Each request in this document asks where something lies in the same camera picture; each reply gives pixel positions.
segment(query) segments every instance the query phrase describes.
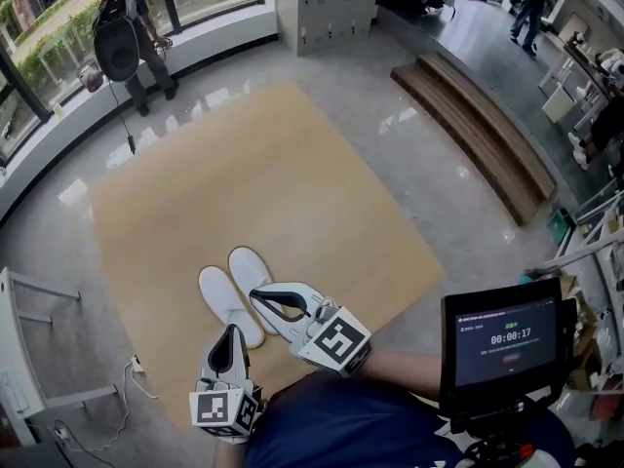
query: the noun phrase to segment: window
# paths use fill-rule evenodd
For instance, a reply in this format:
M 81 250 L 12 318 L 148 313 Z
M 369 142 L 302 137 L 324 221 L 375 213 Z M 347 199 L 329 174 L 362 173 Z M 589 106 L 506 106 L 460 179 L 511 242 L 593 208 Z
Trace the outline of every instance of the window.
M 0 2 L 0 158 L 6 161 L 19 140 L 57 103 L 82 89 L 79 67 L 94 59 L 92 23 L 100 0 L 1 0 Z M 165 35 L 193 23 L 262 0 L 147 0 L 150 16 Z

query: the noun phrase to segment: person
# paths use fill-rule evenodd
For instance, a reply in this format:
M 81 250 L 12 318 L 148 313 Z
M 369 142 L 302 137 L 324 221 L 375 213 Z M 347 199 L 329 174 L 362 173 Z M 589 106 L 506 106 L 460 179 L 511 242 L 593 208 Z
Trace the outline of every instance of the person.
M 136 13 L 137 17 L 133 21 L 133 27 L 135 28 L 136 41 L 138 43 L 138 56 L 147 63 L 147 67 L 154 75 L 156 82 L 165 91 L 165 98 L 171 100 L 176 96 L 177 81 L 169 76 L 165 62 L 154 47 L 154 42 L 164 46 L 167 40 L 158 34 L 156 26 L 149 15 L 147 0 L 136 0 Z M 147 116 L 149 114 L 147 94 L 137 75 L 126 81 L 126 89 L 133 98 L 135 108 L 139 114 Z
M 619 60 L 624 60 L 624 53 L 620 49 L 609 49 L 596 54 L 596 69 L 603 77 L 608 78 L 611 75 L 611 69 Z M 585 88 L 576 87 L 576 92 L 583 98 L 588 98 L 595 90 L 596 87 L 591 81 L 587 82 Z
M 349 378 L 308 374 L 271 398 L 246 444 L 217 441 L 214 466 L 455 467 L 461 450 L 435 434 L 446 423 L 412 395 L 436 401 L 441 372 L 438 356 L 374 350 Z M 550 411 L 537 412 L 514 435 L 573 466 L 571 436 Z
M 612 138 L 624 132 L 624 60 L 616 62 L 610 71 L 606 85 L 612 99 L 592 124 L 590 133 L 582 140 L 572 132 L 567 134 L 573 146 L 572 157 L 583 170 L 589 168 Z
M 523 0 L 516 20 L 510 29 L 511 41 L 517 44 L 518 35 L 520 35 L 525 20 L 528 18 L 528 31 L 526 32 L 525 42 L 523 43 L 523 50 L 533 58 L 537 56 L 533 50 L 533 40 L 539 31 L 544 2 L 545 0 Z

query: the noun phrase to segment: wooden board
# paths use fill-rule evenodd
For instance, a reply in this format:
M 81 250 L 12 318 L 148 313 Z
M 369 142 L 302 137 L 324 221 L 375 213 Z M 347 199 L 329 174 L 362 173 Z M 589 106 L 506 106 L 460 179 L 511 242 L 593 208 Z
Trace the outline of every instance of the wooden board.
M 458 93 L 418 64 L 395 67 L 391 77 L 421 103 L 463 149 L 519 225 L 529 223 L 539 201 L 523 186 L 514 166 L 491 143 L 489 128 L 459 99 Z
M 452 85 L 466 102 L 484 117 L 494 133 L 499 136 L 497 143 L 501 150 L 508 149 L 510 159 L 516 163 L 515 166 L 526 180 L 528 188 L 531 191 L 534 189 L 540 200 L 547 200 L 555 192 L 553 178 L 525 137 L 502 111 L 486 97 L 481 89 L 439 54 L 425 54 L 419 56 L 418 61 L 426 64 Z
M 444 271 L 353 147 L 294 85 L 234 100 L 138 153 L 92 192 L 103 269 L 130 340 L 170 419 L 220 323 L 198 288 L 248 246 L 276 281 L 301 281 L 371 331 Z M 265 397 L 312 369 L 279 336 L 250 351 Z

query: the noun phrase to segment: table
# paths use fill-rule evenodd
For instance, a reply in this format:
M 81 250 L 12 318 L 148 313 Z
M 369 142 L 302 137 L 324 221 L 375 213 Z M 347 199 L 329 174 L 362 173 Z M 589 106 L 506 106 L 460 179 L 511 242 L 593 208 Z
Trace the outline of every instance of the table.
M 63 397 L 44 395 L 23 341 L 20 319 L 52 324 L 52 318 L 18 310 L 14 288 L 20 286 L 32 291 L 61 298 L 80 300 L 76 291 L 47 287 L 8 268 L 0 273 L 0 398 L 12 423 L 24 420 L 37 412 L 51 408 L 83 407 L 85 401 L 117 393 L 110 385 L 97 390 Z
M 444 274 L 401 207 L 293 84 L 233 100 L 140 151 L 91 190 L 103 270 L 150 386 L 191 428 L 188 394 L 221 328 L 198 286 L 238 246 L 372 332 Z M 266 336 L 250 350 L 264 397 L 313 369 Z
M 548 70 L 542 81 L 539 82 L 539 89 L 544 90 L 546 83 L 551 79 L 559 79 L 564 87 L 567 77 L 570 74 L 571 65 L 577 64 L 585 73 L 585 76 L 592 82 L 595 88 L 595 92 L 586 100 L 581 107 L 582 111 L 587 109 L 587 112 L 581 117 L 581 119 L 574 125 L 574 129 L 578 131 L 590 118 L 593 118 L 603 109 L 610 100 L 610 94 L 608 89 L 603 83 L 603 76 L 598 72 L 598 69 L 593 64 L 593 60 L 588 58 L 581 50 L 576 47 L 571 47 L 568 44 L 564 45 L 564 49 L 560 54 L 557 61 Z

